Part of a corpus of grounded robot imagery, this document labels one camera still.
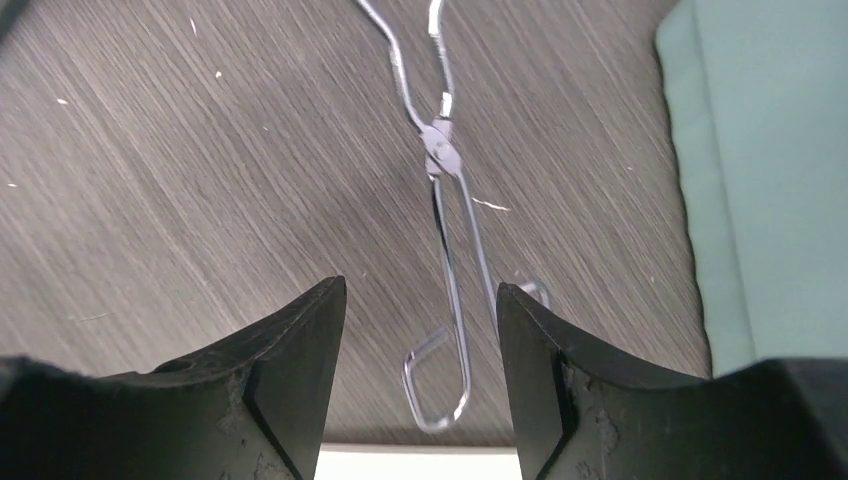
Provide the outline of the mint green plastic bin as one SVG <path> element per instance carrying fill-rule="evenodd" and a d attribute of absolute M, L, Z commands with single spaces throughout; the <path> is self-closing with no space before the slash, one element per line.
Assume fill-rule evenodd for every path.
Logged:
<path fill-rule="evenodd" d="M 847 353 L 847 5 L 681 1 L 655 39 L 712 370 Z"/>

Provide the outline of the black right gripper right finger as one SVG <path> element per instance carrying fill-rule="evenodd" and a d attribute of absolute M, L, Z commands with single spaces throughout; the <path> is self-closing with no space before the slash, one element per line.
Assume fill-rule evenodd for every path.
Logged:
<path fill-rule="evenodd" d="M 843 479 L 847 363 L 770 359 L 716 379 L 629 354 L 518 286 L 497 291 L 526 479 Z"/>

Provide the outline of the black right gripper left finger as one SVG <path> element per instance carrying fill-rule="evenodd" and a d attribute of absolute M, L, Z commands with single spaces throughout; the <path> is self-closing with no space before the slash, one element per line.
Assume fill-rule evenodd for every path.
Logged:
<path fill-rule="evenodd" d="M 1 361 L 5 479 L 311 479 L 346 311 L 343 277 L 148 373 Z"/>

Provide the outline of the metal crucible tongs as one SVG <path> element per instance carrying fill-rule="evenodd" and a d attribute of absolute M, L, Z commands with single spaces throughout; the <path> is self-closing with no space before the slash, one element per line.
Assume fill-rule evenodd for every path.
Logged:
<path fill-rule="evenodd" d="M 489 316 L 492 324 L 494 326 L 498 325 L 495 286 L 475 211 L 475 200 L 471 192 L 470 182 L 465 176 L 464 162 L 452 141 L 456 89 L 442 29 L 445 3 L 443 1 L 431 1 L 428 4 L 427 10 L 427 34 L 432 41 L 435 55 L 438 58 L 442 80 L 439 108 L 430 122 L 423 121 L 421 115 L 419 115 L 417 109 L 414 107 L 404 57 L 400 42 L 394 31 L 371 2 L 358 0 L 356 5 L 388 42 L 388 56 L 395 86 L 403 103 L 406 116 L 410 124 L 417 131 L 425 150 L 425 169 L 430 183 L 434 224 L 441 245 L 441 260 L 448 305 L 452 316 L 452 326 L 450 328 L 445 326 L 439 327 L 406 354 L 403 361 L 401 378 L 416 426 L 422 432 L 436 434 L 453 427 L 459 421 L 469 404 L 473 386 L 472 364 L 461 288 L 458 280 L 457 262 L 450 244 L 450 229 L 447 220 L 448 207 L 445 204 L 443 187 L 446 179 L 453 181 L 461 196 L 462 208 L 466 216 L 465 225 L 467 227 L 467 233 L 473 242 L 475 261 L 488 306 Z M 442 416 L 429 418 L 425 415 L 416 389 L 414 372 L 416 367 L 427 356 L 435 352 L 450 338 L 456 342 L 462 392 L 456 406 L 452 410 Z"/>

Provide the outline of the white plastic bin lid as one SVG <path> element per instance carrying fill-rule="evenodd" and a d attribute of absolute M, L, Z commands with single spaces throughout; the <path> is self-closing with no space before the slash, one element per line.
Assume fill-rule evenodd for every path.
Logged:
<path fill-rule="evenodd" d="M 324 443 L 317 479 L 519 480 L 515 449 Z"/>

